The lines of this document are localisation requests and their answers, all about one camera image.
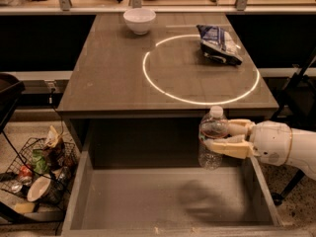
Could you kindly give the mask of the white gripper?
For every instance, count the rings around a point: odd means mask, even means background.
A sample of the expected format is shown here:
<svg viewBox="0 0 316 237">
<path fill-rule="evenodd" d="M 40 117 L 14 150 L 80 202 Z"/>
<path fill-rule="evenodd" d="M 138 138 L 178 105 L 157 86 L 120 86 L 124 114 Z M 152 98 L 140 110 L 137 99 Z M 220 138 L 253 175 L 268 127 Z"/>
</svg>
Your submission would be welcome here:
<svg viewBox="0 0 316 237">
<path fill-rule="evenodd" d="M 268 120 L 255 125 L 249 119 L 237 118 L 228 121 L 228 131 L 231 137 L 208 139 L 206 148 L 238 159 L 257 156 L 262 163 L 275 166 L 286 162 L 292 140 L 287 124 Z M 251 142 L 245 139 L 250 133 Z"/>
</svg>

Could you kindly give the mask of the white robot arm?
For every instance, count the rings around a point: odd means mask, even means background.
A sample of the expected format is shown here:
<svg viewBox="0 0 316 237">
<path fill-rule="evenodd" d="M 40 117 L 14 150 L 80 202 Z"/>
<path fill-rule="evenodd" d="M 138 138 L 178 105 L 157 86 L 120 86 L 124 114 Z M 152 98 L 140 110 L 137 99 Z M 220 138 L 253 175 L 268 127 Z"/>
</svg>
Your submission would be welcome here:
<svg viewBox="0 0 316 237">
<path fill-rule="evenodd" d="M 208 139 L 207 149 L 234 158 L 256 156 L 262 163 L 289 165 L 316 180 L 316 132 L 291 128 L 285 123 L 231 119 L 228 138 Z"/>
</svg>

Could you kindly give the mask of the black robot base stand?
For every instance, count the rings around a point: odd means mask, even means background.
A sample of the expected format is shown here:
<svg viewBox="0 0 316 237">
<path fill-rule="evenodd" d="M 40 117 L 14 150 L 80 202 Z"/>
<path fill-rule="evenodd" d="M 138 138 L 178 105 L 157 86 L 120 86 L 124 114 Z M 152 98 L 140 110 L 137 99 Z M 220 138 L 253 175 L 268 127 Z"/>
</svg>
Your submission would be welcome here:
<svg viewBox="0 0 316 237">
<path fill-rule="evenodd" d="M 276 95 L 279 108 L 273 114 L 272 120 L 279 120 L 283 109 L 289 109 L 290 124 L 304 129 L 315 128 L 316 87 L 315 82 L 306 73 L 315 61 L 316 47 L 279 90 Z"/>
</svg>

